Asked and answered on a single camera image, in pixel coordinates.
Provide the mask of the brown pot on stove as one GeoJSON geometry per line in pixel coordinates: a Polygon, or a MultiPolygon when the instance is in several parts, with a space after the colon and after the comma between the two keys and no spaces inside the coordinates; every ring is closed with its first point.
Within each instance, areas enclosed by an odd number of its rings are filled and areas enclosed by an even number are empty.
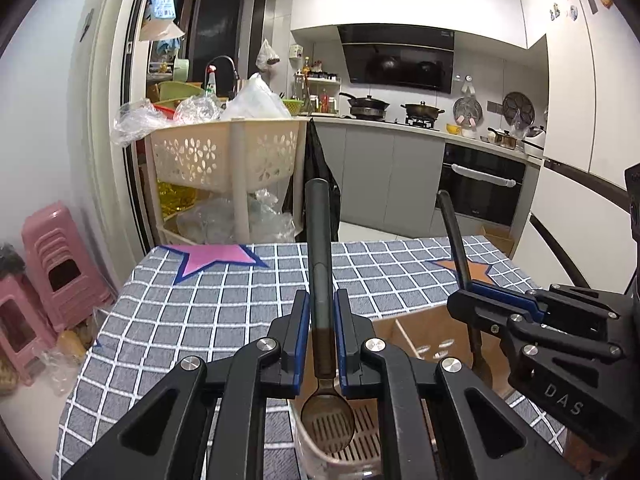
{"type": "Polygon", "coordinates": [[[423,120],[424,122],[436,122],[439,115],[445,113],[444,110],[436,106],[426,105],[424,102],[420,104],[401,104],[401,107],[406,111],[408,118],[423,120]]]}

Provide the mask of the beige plastic basket cart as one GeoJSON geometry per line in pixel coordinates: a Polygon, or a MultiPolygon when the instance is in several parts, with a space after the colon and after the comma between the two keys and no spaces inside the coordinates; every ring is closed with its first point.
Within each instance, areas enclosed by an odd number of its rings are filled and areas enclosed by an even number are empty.
{"type": "Polygon", "coordinates": [[[250,241],[247,195],[292,183],[292,216],[303,220],[306,117],[233,118],[155,130],[144,139],[152,190],[157,182],[228,195],[234,235],[250,241]]]}

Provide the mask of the white plastic bag on cart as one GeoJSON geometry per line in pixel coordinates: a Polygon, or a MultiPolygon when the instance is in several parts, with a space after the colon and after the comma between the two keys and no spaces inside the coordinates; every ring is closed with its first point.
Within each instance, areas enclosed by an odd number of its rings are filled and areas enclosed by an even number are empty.
{"type": "Polygon", "coordinates": [[[220,115],[221,120],[235,118],[288,119],[291,113],[280,96],[271,91],[262,75],[254,73],[220,115]]]}

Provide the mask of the green basket on counter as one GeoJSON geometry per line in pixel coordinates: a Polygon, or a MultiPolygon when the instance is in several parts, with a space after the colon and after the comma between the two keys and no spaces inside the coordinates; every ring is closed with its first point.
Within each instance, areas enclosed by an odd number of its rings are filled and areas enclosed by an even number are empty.
{"type": "Polygon", "coordinates": [[[282,99],[282,103],[284,104],[284,106],[292,116],[297,116],[302,114],[302,109],[304,106],[304,102],[302,100],[282,99]]]}

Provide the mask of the small pink plastic stool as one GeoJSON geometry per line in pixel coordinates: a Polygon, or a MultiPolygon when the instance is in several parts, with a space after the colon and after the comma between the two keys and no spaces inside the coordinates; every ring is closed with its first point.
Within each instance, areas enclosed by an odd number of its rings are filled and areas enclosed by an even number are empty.
{"type": "Polygon", "coordinates": [[[34,380],[30,363],[41,352],[55,347],[56,333],[40,298],[25,274],[6,274],[1,280],[1,350],[21,382],[34,380]]]}

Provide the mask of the tall pink stool stack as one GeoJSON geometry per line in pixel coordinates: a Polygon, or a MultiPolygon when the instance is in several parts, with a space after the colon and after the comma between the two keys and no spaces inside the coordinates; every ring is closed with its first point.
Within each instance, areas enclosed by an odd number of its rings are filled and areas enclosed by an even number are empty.
{"type": "Polygon", "coordinates": [[[22,227],[25,260],[55,333],[62,333],[113,302],[70,210],[53,203],[27,217],[22,227]]]}

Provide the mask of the grey spoon long handle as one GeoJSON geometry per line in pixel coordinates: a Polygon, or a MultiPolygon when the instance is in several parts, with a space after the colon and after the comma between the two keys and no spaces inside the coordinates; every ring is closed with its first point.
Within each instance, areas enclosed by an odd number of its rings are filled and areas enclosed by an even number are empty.
{"type": "MultiPolygon", "coordinates": [[[[452,204],[449,193],[445,190],[438,191],[437,203],[440,212],[442,213],[442,220],[444,220],[445,223],[451,250],[451,258],[457,271],[459,288],[467,289],[472,281],[471,272],[469,265],[466,262],[462,235],[460,233],[456,214],[454,213],[454,205],[452,204]]],[[[468,328],[469,344],[473,358],[472,371],[477,374],[486,386],[491,388],[492,373],[483,356],[482,335],[480,334],[480,331],[472,325],[467,325],[466,327],[468,328]]]]}

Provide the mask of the grey slotted spoon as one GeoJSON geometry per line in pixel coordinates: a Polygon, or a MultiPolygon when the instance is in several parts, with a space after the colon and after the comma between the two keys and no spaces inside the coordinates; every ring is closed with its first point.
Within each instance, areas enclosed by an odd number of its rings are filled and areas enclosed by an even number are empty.
{"type": "Polygon", "coordinates": [[[352,408],[335,389],[329,183],[320,178],[308,181],[305,200],[311,342],[317,388],[305,401],[302,422],[317,448],[331,455],[348,447],[355,422],[352,408]]]}

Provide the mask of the black range hood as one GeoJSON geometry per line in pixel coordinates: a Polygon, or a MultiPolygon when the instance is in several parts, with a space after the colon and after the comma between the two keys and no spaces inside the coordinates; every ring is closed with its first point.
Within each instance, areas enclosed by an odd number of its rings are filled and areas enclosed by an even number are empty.
{"type": "Polygon", "coordinates": [[[346,24],[337,30],[353,84],[451,92],[452,30],[401,24],[346,24]]]}

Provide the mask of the black built-in oven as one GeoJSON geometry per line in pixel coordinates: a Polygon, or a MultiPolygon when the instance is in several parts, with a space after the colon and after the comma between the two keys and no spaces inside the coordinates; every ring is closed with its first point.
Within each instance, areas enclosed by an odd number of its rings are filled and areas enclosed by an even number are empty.
{"type": "Polygon", "coordinates": [[[457,214],[510,226],[525,171],[524,162],[446,143],[438,188],[457,214]]]}

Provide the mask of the blue checkered star tablecloth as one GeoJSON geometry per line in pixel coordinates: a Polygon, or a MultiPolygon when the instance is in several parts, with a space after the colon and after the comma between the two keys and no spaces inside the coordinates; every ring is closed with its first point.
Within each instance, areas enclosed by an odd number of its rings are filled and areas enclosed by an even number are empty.
{"type": "MultiPolygon", "coordinates": [[[[78,458],[185,356],[213,361],[262,338],[308,284],[302,244],[257,245],[262,265],[216,264],[178,282],[180,258],[155,248],[104,315],[58,423],[52,477],[78,458]]],[[[456,289],[441,238],[357,240],[332,247],[333,281],[354,312],[393,318],[441,306],[456,289]]]]}

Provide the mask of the cardboard box on floor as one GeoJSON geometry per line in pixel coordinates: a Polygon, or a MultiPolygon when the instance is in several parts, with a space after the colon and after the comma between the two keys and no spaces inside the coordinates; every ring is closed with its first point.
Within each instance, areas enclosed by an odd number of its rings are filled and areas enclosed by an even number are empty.
{"type": "Polygon", "coordinates": [[[489,240],[491,244],[498,248],[503,255],[511,257],[513,255],[516,241],[511,234],[511,231],[504,226],[490,226],[489,224],[483,224],[480,227],[480,235],[483,235],[486,240],[489,240]]]}

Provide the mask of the black wok on stove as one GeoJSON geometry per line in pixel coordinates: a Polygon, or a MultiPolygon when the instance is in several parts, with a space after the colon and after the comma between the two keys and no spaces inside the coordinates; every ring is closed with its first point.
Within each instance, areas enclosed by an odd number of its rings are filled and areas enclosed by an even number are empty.
{"type": "Polygon", "coordinates": [[[348,99],[349,113],[359,119],[384,120],[387,107],[390,106],[385,101],[372,98],[372,96],[357,98],[347,92],[340,92],[340,96],[348,99]]]}

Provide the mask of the black bag on stool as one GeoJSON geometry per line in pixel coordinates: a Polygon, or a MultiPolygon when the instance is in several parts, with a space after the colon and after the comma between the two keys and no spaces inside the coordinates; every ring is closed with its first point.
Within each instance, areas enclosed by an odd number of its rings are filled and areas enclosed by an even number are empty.
{"type": "Polygon", "coordinates": [[[25,268],[25,261],[14,247],[8,243],[2,243],[0,246],[0,280],[4,280],[8,275],[23,274],[25,268]]]}

